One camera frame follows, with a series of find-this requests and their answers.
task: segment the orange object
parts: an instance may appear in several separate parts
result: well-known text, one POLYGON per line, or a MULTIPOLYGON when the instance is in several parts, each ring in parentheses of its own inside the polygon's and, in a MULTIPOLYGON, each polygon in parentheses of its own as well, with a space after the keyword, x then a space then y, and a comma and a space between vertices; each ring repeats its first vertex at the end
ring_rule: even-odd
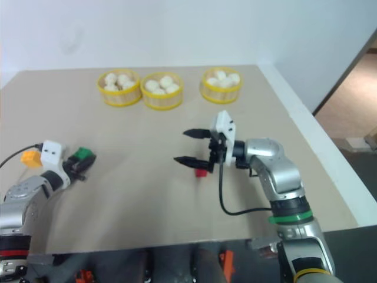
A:
POLYGON ((224 276, 228 283, 230 283, 232 274, 235 272, 233 266, 233 256, 234 252, 229 250, 226 250, 220 254, 221 267, 223 268, 224 276))
POLYGON ((76 283, 95 283, 95 279, 91 271, 81 269, 76 273, 76 283))
POLYGON ((21 156, 21 162, 29 168, 42 167, 41 153, 36 150, 24 152, 21 156))

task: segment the green block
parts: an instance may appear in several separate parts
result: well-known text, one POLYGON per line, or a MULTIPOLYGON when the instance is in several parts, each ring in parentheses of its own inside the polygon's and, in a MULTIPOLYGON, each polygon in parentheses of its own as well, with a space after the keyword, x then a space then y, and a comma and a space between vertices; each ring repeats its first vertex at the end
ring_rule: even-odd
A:
POLYGON ((73 154, 75 157, 77 157, 80 161, 84 160, 85 158, 88 158, 93 155, 93 152, 90 149, 86 149, 85 147, 80 147, 75 154, 73 154))

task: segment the yellow ring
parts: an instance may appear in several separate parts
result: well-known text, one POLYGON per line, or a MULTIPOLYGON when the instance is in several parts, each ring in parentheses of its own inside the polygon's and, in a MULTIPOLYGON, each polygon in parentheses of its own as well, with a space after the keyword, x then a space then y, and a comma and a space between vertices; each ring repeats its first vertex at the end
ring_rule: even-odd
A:
POLYGON ((305 274, 308 274, 308 273, 323 273, 323 274, 329 274, 331 275, 330 272, 324 270, 324 269, 320 269, 320 268, 307 268, 307 269, 303 269, 303 270, 300 270, 299 272, 296 273, 294 279, 293 279, 293 283, 297 283, 297 280, 302 276, 302 275, 305 275, 305 274))
POLYGON ((183 90, 183 81, 181 79, 181 77, 175 73, 172 73, 172 72, 156 72, 156 73, 153 73, 153 74, 150 74, 146 77, 144 77, 142 80, 141 80, 141 83, 140 83, 140 88, 141 88, 141 92, 143 94, 145 94, 146 96, 148 97, 152 97, 152 98, 157 98, 157 99, 164 99, 164 98, 171 98, 171 97, 174 97, 176 96, 179 92, 181 92, 183 90), (153 94, 149 91, 147 91, 145 88, 144 88, 144 84, 145 82, 150 78, 150 77, 154 77, 155 75, 170 75, 174 78, 177 78, 179 80, 179 89, 176 90, 175 92, 173 93, 169 93, 169 94, 164 94, 164 95, 161 95, 161 94, 153 94))
POLYGON ((128 105, 132 105, 132 104, 138 102, 139 100, 141 100, 141 96, 139 96, 137 99, 135 99, 135 100, 133 100, 131 102, 127 102, 127 103, 123 103, 123 104, 112 103, 112 102, 108 102, 106 100, 104 100, 104 102, 106 104, 114 106, 114 107, 124 107, 124 106, 128 106, 128 105))
POLYGON ((128 93, 131 93, 133 92, 134 90, 136 90, 138 87, 140 86, 140 76, 133 70, 131 69, 114 69, 114 70, 111 70, 109 72, 106 72, 104 74, 102 74, 98 80, 97 80, 97 88, 99 89, 100 92, 106 94, 107 96, 124 96, 128 93), (113 72, 118 72, 118 71, 129 71, 131 73, 134 74, 134 76, 137 77, 137 80, 135 82, 135 85, 131 88, 128 88, 126 90, 118 90, 118 91, 109 91, 109 90, 105 90, 104 88, 102 88, 100 86, 100 81, 109 73, 113 73, 113 72))
POLYGON ((231 99, 231 100, 217 100, 217 99, 214 99, 214 98, 212 98, 212 97, 209 97, 209 96, 205 95, 204 93, 201 93, 201 94, 202 94, 202 96, 203 96, 206 100, 208 100, 208 101, 210 101, 210 102, 213 102, 213 103, 218 103, 218 104, 232 103, 232 102, 236 101, 237 98, 238 98, 238 96, 237 96, 236 98, 231 99))
POLYGON ((146 106, 148 106, 149 108, 152 108, 152 109, 155 109, 155 110, 170 110, 170 109, 173 109, 173 108, 176 108, 177 106, 179 106, 179 105, 182 103, 182 100, 179 101, 178 103, 175 103, 174 105, 166 106, 166 107, 157 107, 157 106, 154 106, 154 105, 149 104, 149 103, 146 102, 145 100, 144 100, 144 103, 145 103, 146 106))
POLYGON ((202 79, 201 79, 201 82, 207 87, 209 88, 210 90, 213 90, 213 91, 216 91, 218 93, 231 93, 233 91, 237 91, 237 90, 240 90, 241 89, 241 86, 242 86, 242 76, 239 72, 237 72, 236 70, 232 69, 232 68, 227 68, 227 67, 214 67, 214 68, 211 68, 209 70, 207 70, 204 75, 202 76, 202 79), (207 74, 210 72, 210 71, 213 71, 213 70, 222 70, 222 71, 227 71, 228 73, 236 73, 240 76, 241 80, 240 80, 240 83, 234 87, 230 87, 230 88, 221 88, 221 87, 214 87, 213 85, 210 85, 209 83, 207 83, 207 80, 206 80, 206 77, 207 77, 207 74))

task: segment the small red object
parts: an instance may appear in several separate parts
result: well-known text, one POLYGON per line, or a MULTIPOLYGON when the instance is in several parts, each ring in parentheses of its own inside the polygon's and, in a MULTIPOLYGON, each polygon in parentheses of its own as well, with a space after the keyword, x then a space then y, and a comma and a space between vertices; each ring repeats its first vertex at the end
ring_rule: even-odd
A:
POLYGON ((232 274, 235 272, 233 266, 233 257, 234 253, 230 250, 226 250, 225 252, 220 254, 221 267, 223 268, 224 276, 228 283, 230 283, 232 274))
POLYGON ((91 271, 81 269, 76 273, 76 283, 95 283, 93 273, 91 271))
POLYGON ((195 169, 195 176, 197 178, 207 177, 208 171, 205 169, 195 169))

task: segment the red block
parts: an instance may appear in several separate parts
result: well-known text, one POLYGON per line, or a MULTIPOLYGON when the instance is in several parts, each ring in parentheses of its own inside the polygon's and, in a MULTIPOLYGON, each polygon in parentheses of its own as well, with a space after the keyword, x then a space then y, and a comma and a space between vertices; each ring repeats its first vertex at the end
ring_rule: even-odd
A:
POLYGON ((207 177, 208 171, 204 169, 195 169, 195 176, 197 178, 207 177))

